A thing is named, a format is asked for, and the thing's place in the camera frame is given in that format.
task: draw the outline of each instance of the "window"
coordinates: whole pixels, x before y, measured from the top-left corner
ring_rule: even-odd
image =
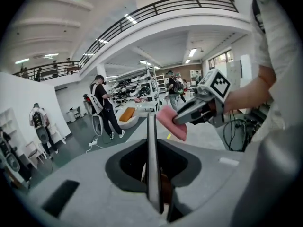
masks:
[[[233,54],[232,51],[226,51],[222,53],[221,55],[218,55],[208,61],[209,69],[214,69],[215,65],[218,65],[220,63],[227,63],[233,61]]]

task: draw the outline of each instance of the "white backpack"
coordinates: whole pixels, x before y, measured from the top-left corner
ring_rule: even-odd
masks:
[[[96,113],[100,114],[100,112],[102,111],[103,106],[104,106],[104,99],[102,99],[103,100],[103,106],[102,106],[102,104],[99,102],[99,100],[95,96],[96,88],[98,85],[99,85],[99,83],[95,83],[92,90],[89,88],[88,97],[89,97],[91,103],[93,104],[93,106],[96,110]]]

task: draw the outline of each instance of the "brown wall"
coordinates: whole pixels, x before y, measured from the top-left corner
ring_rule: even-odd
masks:
[[[179,66],[179,67],[174,67],[174,68],[157,70],[156,75],[158,76],[158,75],[164,74],[164,77],[168,77],[168,75],[165,75],[165,73],[167,73],[169,70],[172,70],[175,75],[176,75],[177,72],[180,72],[182,79],[185,79],[186,81],[194,81],[194,79],[190,78],[190,71],[191,70],[201,70],[202,77],[203,77],[202,65],[201,64],[189,65],[189,66]]]

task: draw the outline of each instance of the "pink cloth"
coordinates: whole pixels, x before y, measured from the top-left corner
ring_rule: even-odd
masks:
[[[185,141],[187,127],[185,124],[175,125],[172,121],[175,116],[177,116],[177,111],[169,105],[164,105],[156,114],[156,118],[166,129],[168,129],[178,139]]]

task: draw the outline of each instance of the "sneaker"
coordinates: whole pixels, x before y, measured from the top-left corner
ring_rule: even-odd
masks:
[[[114,138],[114,135],[115,135],[114,132],[112,132],[112,133],[109,135],[109,137],[110,137],[111,140]]]
[[[119,134],[119,137],[122,138],[124,136],[124,133],[125,133],[124,130],[122,130],[122,133]]]

